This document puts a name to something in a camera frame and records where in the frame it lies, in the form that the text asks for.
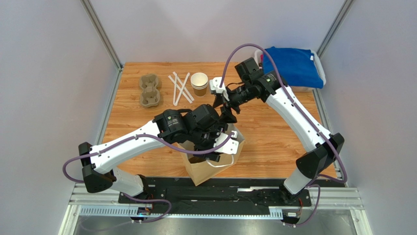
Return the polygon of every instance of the white stick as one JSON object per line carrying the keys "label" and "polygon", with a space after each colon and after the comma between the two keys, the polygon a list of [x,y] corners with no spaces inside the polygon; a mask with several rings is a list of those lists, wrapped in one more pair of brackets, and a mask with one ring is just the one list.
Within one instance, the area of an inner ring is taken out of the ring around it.
{"label": "white stick", "polygon": [[188,89],[187,89],[187,87],[185,88],[185,92],[190,96],[190,98],[191,98],[191,100],[192,101],[194,101],[194,98],[192,97],[192,95],[190,94],[190,92],[188,91]]}
{"label": "white stick", "polygon": [[178,97],[177,97],[177,101],[175,102],[175,106],[177,106],[177,105],[178,105],[178,102],[180,101],[181,94],[183,93],[183,90],[184,90],[184,88],[185,88],[185,85],[187,84],[187,80],[188,80],[188,77],[189,77],[189,76],[190,76],[190,73],[187,73],[187,76],[185,77],[185,80],[184,80],[184,84],[183,84],[183,86],[181,87],[180,94],[178,95]]}
{"label": "white stick", "polygon": [[[168,76],[169,77],[169,79],[171,79],[171,82],[173,82],[173,83],[175,83],[175,81],[174,81],[174,79],[172,79],[172,77],[171,77],[171,75],[169,75]],[[192,101],[191,101],[191,99],[190,98],[188,98],[188,96],[186,96],[185,95],[185,93],[183,93],[183,95],[184,95],[184,97],[190,102],[190,104],[192,103]]]}
{"label": "white stick", "polygon": [[176,106],[175,105],[175,98],[176,98],[176,96],[177,96],[177,77],[175,77],[175,82],[174,82],[174,99],[172,100],[172,104],[174,106]]}

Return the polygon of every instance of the wooden table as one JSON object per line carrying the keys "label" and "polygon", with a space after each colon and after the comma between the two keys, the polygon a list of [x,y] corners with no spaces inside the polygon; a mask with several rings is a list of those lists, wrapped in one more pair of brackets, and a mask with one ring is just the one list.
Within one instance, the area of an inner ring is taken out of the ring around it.
{"label": "wooden table", "polygon": [[[225,83],[239,82],[234,70],[236,63],[231,63],[226,74]],[[224,62],[219,63],[126,63],[117,90],[110,119],[107,124],[104,142],[119,138],[132,132],[154,116],[166,109],[195,109],[201,104],[213,104],[214,96],[209,94],[190,104],[184,97],[177,107],[173,106],[174,84],[168,75],[172,72],[184,81],[189,72],[207,74],[209,79],[220,77]],[[162,86],[161,102],[157,107],[144,108],[139,104],[141,89],[139,78],[148,73],[158,75]],[[190,82],[186,87],[193,94]],[[319,120],[316,103],[312,93],[296,93],[297,98]],[[268,105],[261,100],[252,100],[241,105],[241,113],[237,116],[237,128],[246,138],[245,146],[236,165],[221,172],[217,177],[245,177],[245,178],[286,178],[295,169],[295,160],[305,153],[300,140],[287,123]],[[179,152],[168,147],[154,149],[128,161],[119,168],[131,174],[145,176],[182,177],[188,176]],[[324,171],[335,177],[336,172],[331,165]]]}

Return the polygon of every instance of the white wall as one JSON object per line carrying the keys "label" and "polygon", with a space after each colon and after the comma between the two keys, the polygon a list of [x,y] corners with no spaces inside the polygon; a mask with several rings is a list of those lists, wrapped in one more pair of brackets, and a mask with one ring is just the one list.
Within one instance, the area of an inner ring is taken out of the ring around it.
{"label": "white wall", "polygon": [[124,63],[226,61],[243,43],[317,50],[344,0],[91,2]]}
{"label": "white wall", "polygon": [[116,69],[79,0],[0,1],[0,22],[0,234],[55,235]]}
{"label": "white wall", "polygon": [[322,58],[323,98],[373,233],[416,234],[417,1],[356,1]]}

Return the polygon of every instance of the robotic arm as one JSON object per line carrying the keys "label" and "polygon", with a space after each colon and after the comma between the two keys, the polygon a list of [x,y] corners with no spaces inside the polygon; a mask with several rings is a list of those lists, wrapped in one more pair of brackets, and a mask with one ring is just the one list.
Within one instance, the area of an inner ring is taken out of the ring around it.
{"label": "robotic arm", "polygon": [[[195,144],[194,151],[209,150],[228,138],[227,122],[222,122],[213,107],[200,105],[195,110],[166,110],[143,127],[108,143],[91,146],[87,142],[78,146],[80,155],[99,153],[81,159],[83,178],[90,193],[113,189],[136,196],[146,188],[145,177],[131,175],[117,165],[146,151],[164,147],[166,143]],[[232,138],[215,152],[194,154],[195,157],[218,162],[222,153],[236,154],[238,142]]]}
{"label": "robotic arm", "polygon": [[[283,82],[286,87],[281,87],[274,71],[264,74],[263,70],[258,67],[253,58],[238,64],[235,68],[242,80],[240,83],[242,85],[236,89],[230,90],[224,84],[220,87],[221,77],[214,78],[209,83],[212,94],[216,95],[213,105],[214,108],[222,105],[220,119],[235,123],[236,117],[232,114],[232,109],[239,114],[239,106],[241,104],[249,102],[254,98],[260,98],[284,118],[291,129],[297,134],[307,152],[297,159],[297,168],[285,180],[282,190],[280,190],[283,201],[290,203],[310,181],[315,179],[320,172],[335,160],[334,153],[326,141],[311,127],[310,123],[295,107],[295,103],[317,125],[319,131],[328,137],[338,153],[345,140],[341,134],[337,133],[333,135],[321,126],[301,105],[284,80]],[[293,97],[294,102],[288,99],[284,89],[287,89]]]}

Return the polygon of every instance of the plastic container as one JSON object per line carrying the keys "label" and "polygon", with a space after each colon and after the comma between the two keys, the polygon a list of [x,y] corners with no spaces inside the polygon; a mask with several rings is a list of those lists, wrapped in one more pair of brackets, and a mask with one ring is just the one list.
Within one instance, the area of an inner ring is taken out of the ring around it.
{"label": "plastic container", "polygon": [[161,94],[157,89],[160,86],[158,76],[150,73],[140,77],[139,86],[142,88],[140,104],[146,108],[157,106],[161,100]]}
{"label": "plastic container", "polygon": [[[323,86],[326,85],[326,76],[324,74],[324,70],[322,67],[322,63],[320,61],[320,58],[318,57],[317,53],[313,50],[310,50],[311,53],[314,54],[314,66],[316,66],[317,69],[317,73],[319,74],[320,79],[323,81]],[[256,50],[254,53],[254,59],[255,62],[259,65],[259,61],[260,61],[260,56],[262,55],[262,51],[261,50]],[[292,91],[294,92],[311,92],[313,91],[314,88],[312,87],[294,87],[291,86]]]}
{"label": "plastic container", "polygon": [[197,72],[191,76],[191,86],[198,97],[206,95],[208,84],[209,78],[202,72]]}

